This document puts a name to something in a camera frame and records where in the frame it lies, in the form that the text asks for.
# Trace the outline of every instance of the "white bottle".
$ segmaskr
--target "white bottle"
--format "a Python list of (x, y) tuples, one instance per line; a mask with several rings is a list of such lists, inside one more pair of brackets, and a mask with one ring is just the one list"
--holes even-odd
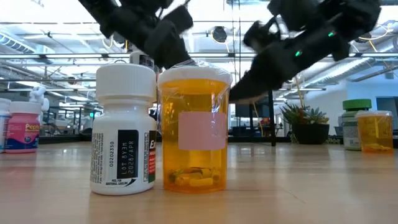
[(103, 115), (93, 123), (90, 187), (103, 195), (143, 192), (155, 183), (156, 122), (148, 109), (156, 97), (155, 72), (115, 63), (96, 74)]
[(4, 152), (6, 143), (8, 121), (11, 118), (9, 112), (11, 100), (0, 98), (0, 153)]

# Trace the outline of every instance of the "wooden table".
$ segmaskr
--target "wooden table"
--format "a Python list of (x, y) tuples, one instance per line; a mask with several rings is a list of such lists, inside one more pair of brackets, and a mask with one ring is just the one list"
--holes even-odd
[[(90, 193), (88, 142), (1, 154), (0, 223), (398, 223), (393, 155), (230, 144), (228, 159), (222, 192), (168, 192), (158, 178), (153, 190), (110, 197)], [(157, 167), (160, 174), (161, 156)]]

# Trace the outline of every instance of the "ceiling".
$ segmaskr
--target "ceiling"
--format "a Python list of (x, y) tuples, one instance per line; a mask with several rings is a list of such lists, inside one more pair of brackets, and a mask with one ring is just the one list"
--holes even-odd
[[(184, 0), (175, 0), (174, 3), (164, 11), (163, 15), (182, 4)], [(226, 53), (230, 52), (252, 52), (251, 49), (240, 45), (239, 38), (249, 29), (256, 20), (263, 22), (271, 18), (267, 10), (267, 2), (242, 1), (240, 7), (232, 6), (230, 0), (192, 0), (188, 10), (193, 17), (194, 26), (183, 34), (185, 45), (191, 53)], [(372, 32), (373, 43), (378, 44), (390, 39), (398, 32), (397, 6), (383, 6), (379, 17), (379, 25)], [(228, 44), (216, 43), (210, 35), (214, 26), (224, 26), (229, 34)], [(19, 43), (28, 46), (35, 53), (121, 53), (125, 52), (120, 44), (105, 39), (100, 32), (99, 25), (79, 3), (78, 0), (12, 0), (3, 4), (0, 13), (0, 34), (18, 40)], [(353, 52), (373, 51), (368, 43), (353, 43)], [(5, 45), (1, 45), (0, 52), (4, 54), (20, 53)], [(210, 62), (227, 69), (233, 74), (248, 70), (250, 58), (241, 63), (234, 63), (230, 58), (222, 58)], [(26, 68), (35, 75), (52, 74), (51, 78), (77, 77), (95, 78), (95, 71), (101, 64), (113, 63), (113, 60), (54, 60), (53, 65), (34, 67), (36, 62), (27, 60), (10, 60), (9, 63)], [(308, 79), (316, 73), (331, 68), (333, 62), (319, 62), (300, 74), (300, 81)], [(74, 85), (58, 83), (58, 88), (75, 88)], [(78, 83), (78, 88), (89, 88), (94, 83)]]

